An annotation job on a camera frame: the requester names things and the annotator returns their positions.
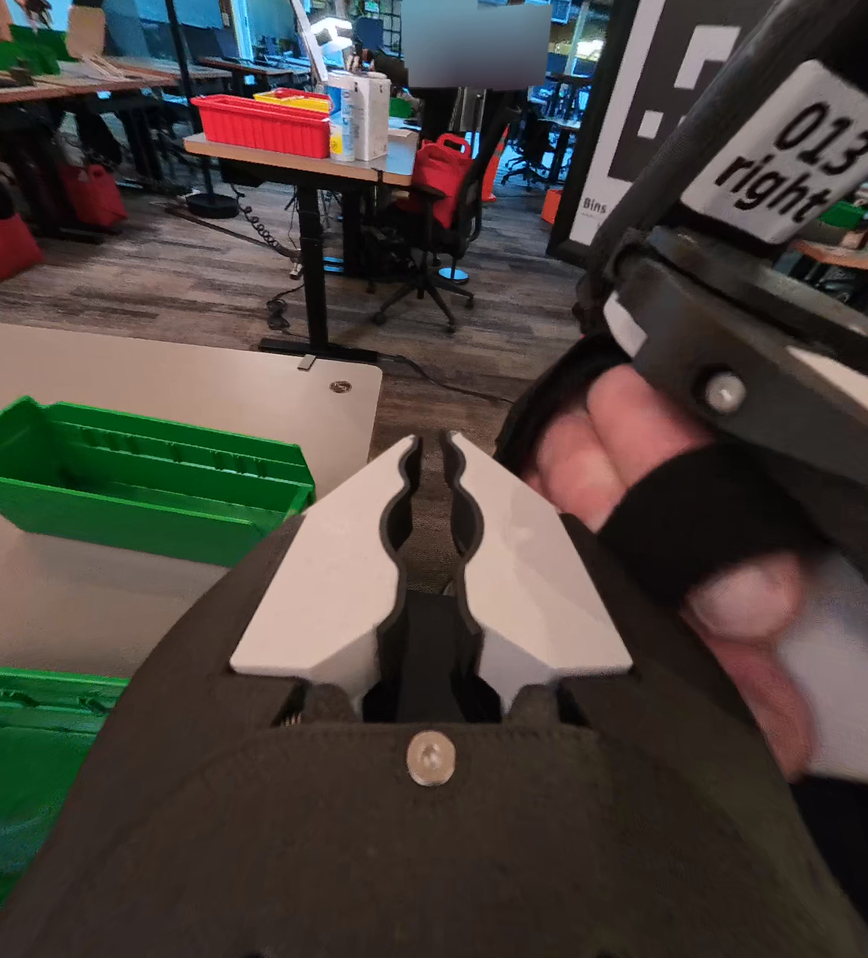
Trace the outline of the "yellow plastic tray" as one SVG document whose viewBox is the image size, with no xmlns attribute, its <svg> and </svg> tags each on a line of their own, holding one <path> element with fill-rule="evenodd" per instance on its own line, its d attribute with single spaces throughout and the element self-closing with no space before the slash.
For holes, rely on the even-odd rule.
<svg viewBox="0 0 868 958">
<path fill-rule="evenodd" d="M 330 114 L 332 109 L 332 101 L 328 95 L 293 88 L 276 88 L 261 91 L 255 93 L 253 98 L 261 103 L 282 106 L 289 109 L 308 110 L 325 115 Z"/>
</svg>

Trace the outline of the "white carton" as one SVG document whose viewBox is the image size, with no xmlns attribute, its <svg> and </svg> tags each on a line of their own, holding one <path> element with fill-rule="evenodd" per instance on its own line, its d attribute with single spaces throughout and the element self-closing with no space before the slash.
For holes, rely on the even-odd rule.
<svg viewBox="0 0 868 958">
<path fill-rule="evenodd" d="M 358 162 L 386 155 L 389 140 L 391 80 L 378 72 L 354 74 L 352 129 Z"/>
</svg>

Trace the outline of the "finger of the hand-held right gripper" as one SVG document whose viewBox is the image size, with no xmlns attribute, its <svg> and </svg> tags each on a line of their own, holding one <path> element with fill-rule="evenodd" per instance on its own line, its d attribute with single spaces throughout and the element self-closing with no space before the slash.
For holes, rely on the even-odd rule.
<svg viewBox="0 0 868 958">
<path fill-rule="evenodd" d="M 822 377 L 830 386 L 868 411 L 868 377 L 819 353 L 787 347 L 787 353 Z"/>
</svg>

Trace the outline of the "long wooden work table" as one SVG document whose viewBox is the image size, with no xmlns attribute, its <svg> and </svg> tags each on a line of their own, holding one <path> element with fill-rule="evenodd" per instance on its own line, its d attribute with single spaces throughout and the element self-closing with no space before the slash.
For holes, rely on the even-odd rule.
<svg viewBox="0 0 868 958">
<path fill-rule="evenodd" d="M 167 183 L 170 141 L 159 123 L 161 86 L 130 72 L 30 77 L 26 85 L 0 86 L 0 179 L 21 199 L 36 238 L 97 246 L 118 233 L 85 223 L 68 196 L 58 138 L 66 121 L 117 121 L 129 157 L 129 186 L 156 193 Z"/>
</svg>

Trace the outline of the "person's right hand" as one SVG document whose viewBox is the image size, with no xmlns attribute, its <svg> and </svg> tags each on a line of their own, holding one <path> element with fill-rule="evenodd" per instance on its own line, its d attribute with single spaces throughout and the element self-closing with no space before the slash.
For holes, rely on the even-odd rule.
<svg viewBox="0 0 868 958">
<path fill-rule="evenodd" d="M 545 427 L 523 480 L 597 533 L 638 483 L 669 462 L 714 448 L 709 430 L 632 367 L 619 366 Z M 789 782 L 808 768 L 813 730 L 778 647 L 802 612 L 807 584 L 807 569 L 791 552 L 721 562 L 688 591 L 681 609 L 736 685 Z"/>
</svg>

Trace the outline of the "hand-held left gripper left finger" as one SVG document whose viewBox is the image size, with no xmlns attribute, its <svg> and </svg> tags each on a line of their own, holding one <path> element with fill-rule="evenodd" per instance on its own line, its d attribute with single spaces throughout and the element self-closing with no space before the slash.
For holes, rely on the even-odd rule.
<svg viewBox="0 0 868 958">
<path fill-rule="evenodd" d="M 379 631 L 404 605 L 423 461 L 422 438 L 406 436 L 304 512 L 231 654 L 234 673 L 334 685 L 360 706 L 380 680 Z"/>
</svg>

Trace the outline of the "black office chair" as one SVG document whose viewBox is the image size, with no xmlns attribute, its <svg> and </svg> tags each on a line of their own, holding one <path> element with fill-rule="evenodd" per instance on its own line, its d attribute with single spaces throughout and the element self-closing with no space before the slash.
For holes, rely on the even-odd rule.
<svg viewBox="0 0 868 958">
<path fill-rule="evenodd" d="M 406 272 L 404 284 L 369 316 L 374 325 L 383 326 L 388 310 L 409 295 L 419 300 L 431 299 L 446 318 L 446 332 L 449 334 L 456 332 L 457 319 L 443 294 L 461 296 L 465 308 L 473 308 L 473 292 L 458 281 L 443 277 L 440 274 L 440 260 L 447 257 L 451 265 L 458 265 L 481 232 L 480 189 L 483 180 L 475 177 L 477 169 L 478 165 L 474 164 L 464 176 L 447 226 L 443 226 L 435 216 L 437 201 L 447 199 L 447 194 L 434 187 L 411 187 L 408 190 L 408 198 L 414 201 L 411 210 L 392 204 L 379 214 L 377 228 L 380 235 L 391 251 L 401 254 L 406 260 Z"/>
</svg>

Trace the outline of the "red plastic tray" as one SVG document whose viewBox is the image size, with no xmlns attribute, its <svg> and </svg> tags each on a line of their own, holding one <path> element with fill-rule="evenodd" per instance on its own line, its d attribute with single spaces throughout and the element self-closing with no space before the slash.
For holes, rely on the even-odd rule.
<svg viewBox="0 0 868 958">
<path fill-rule="evenodd" d="M 329 115 L 228 94 L 195 97 L 194 106 L 209 142 L 310 159 L 330 156 Z"/>
</svg>

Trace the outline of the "white wipes canister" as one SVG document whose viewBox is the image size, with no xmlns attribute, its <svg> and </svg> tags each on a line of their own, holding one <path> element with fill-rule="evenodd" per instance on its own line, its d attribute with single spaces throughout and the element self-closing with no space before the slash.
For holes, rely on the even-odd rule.
<svg viewBox="0 0 868 958">
<path fill-rule="evenodd" d="M 330 156 L 338 162 L 356 161 L 354 99 L 356 80 L 345 71 L 328 75 L 325 90 L 329 97 Z"/>
</svg>

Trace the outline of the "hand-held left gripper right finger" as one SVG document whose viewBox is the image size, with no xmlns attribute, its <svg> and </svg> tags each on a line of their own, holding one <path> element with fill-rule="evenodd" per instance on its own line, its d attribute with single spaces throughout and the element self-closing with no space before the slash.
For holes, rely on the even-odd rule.
<svg viewBox="0 0 868 958">
<path fill-rule="evenodd" d="M 632 669 L 619 630 L 556 508 L 458 431 L 440 436 L 460 564 L 455 594 L 473 670 L 502 713 L 529 686 Z"/>
</svg>

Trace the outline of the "black and white tag poster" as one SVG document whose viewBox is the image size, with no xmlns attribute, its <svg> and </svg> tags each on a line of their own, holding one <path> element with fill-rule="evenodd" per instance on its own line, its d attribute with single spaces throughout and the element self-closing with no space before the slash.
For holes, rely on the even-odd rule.
<svg viewBox="0 0 868 958">
<path fill-rule="evenodd" d="M 584 265 L 608 215 L 769 1 L 614 2 L 547 254 Z"/>
</svg>

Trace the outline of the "green plastic bin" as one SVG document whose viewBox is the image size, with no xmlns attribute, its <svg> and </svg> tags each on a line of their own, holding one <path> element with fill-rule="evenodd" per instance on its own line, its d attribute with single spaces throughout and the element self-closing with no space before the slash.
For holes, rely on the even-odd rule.
<svg viewBox="0 0 868 958">
<path fill-rule="evenodd" d="M 232 515 L 308 508 L 315 483 L 292 443 L 57 402 L 41 408 L 65 475 L 93 491 L 134 489 L 145 500 Z"/>
<path fill-rule="evenodd" d="M 0 907 L 128 685 L 123 677 L 0 668 Z"/>
<path fill-rule="evenodd" d="M 22 397 L 0 411 L 0 515 L 25 533 L 232 567 L 302 512 L 232 515 L 216 502 L 196 509 L 131 488 L 86 490 L 59 464 L 43 406 Z"/>
<path fill-rule="evenodd" d="M 73 63 L 62 31 L 11 25 L 10 40 L 0 40 L 0 71 L 25 69 L 33 76 L 57 76 L 62 63 Z"/>
</svg>

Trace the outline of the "black floor lamp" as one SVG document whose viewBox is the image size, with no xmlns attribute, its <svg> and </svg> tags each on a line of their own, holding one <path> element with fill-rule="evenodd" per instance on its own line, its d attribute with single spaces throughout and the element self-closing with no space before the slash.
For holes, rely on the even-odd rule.
<svg viewBox="0 0 868 958">
<path fill-rule="evenodd" d="M 201 116 L 194 106 L 194 89 L 188 66 L 188 56 L 185 52 L 184 38 L 177 19 L 177 10 L 174 1 L 165 1 L 167 19 L 172 34 L 180 76 L 180 88 L 188 102 L 189 115 L 195 134 L 203 132 Z M 206 220 L 231 220 L 238 216 L 236 198 L 220 196 L 215 192 L 211 164 L 205 155 L 198 155 L 201 164 L 203 189 L 200 193 L 192 194 L 186 199 L 189 213 Z"/>
</svg>

